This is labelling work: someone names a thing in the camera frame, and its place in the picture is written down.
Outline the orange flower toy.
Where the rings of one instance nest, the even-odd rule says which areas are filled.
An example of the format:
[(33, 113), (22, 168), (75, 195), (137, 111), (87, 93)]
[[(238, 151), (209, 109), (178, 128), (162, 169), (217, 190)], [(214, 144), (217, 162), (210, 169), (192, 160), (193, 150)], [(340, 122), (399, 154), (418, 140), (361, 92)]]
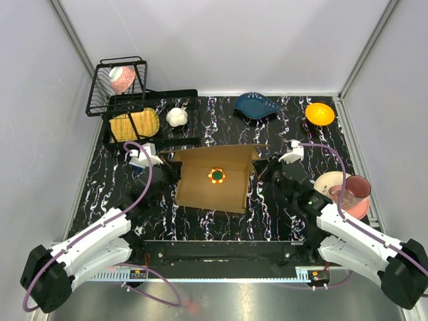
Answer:
[(219, 185), (223, 183), (226, 179), (225, 171), (221, 168), (213, 168), (208, 173), (208, 179), (214, 185)]

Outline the brown cardboard box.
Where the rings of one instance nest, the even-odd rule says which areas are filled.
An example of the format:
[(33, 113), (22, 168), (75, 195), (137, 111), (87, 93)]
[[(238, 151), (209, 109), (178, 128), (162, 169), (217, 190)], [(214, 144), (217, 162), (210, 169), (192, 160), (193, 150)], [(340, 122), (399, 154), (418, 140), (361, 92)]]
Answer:
[(266, 144), (215, 145), (174, 150), (173, 161), (182, 164), (175, 203), (182, 207), (244, 214), (247, 191)]

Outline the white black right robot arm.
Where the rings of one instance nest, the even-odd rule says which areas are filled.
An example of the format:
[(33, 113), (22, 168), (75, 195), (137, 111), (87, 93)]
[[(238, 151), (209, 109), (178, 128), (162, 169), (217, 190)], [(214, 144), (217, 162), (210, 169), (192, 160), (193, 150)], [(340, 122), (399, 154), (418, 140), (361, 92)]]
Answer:
[(304, 223), (305, 260), (341, 265), (378, 285), (396, 305), (411, 310), (426, 295), (427, 253), (414, 239), (390, 237), (318, 192), (298, 163), (278, 155), (253, 162), (257, 177), (279, 190), (280, 198)]

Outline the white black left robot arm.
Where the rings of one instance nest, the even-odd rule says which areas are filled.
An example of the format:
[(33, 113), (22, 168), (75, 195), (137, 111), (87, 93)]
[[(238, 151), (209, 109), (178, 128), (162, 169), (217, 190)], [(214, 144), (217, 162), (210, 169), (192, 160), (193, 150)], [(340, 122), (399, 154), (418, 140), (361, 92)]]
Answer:
[(73, 237), (46, 248), (38, 245), (27, 258), (20, 284), (28, 299), (44, 313), (58, 309), (82, 283), (121, 263), (144, 259), (143, 242), (133, 231), (151, 214), (163, 193), (181, 180), (182, 162), (163, 159), (146, 169), (128, 192), (99, 220)]

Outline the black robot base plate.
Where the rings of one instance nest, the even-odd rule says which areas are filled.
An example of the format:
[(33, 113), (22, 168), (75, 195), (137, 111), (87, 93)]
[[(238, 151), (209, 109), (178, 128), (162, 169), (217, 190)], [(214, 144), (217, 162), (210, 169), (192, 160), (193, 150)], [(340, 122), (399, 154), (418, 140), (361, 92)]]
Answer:
[(279, 266), (332, 267), (300, 241), (155, 241), (134, 247), (124, 262), (150, 268), (178, 262), (266, 262)]

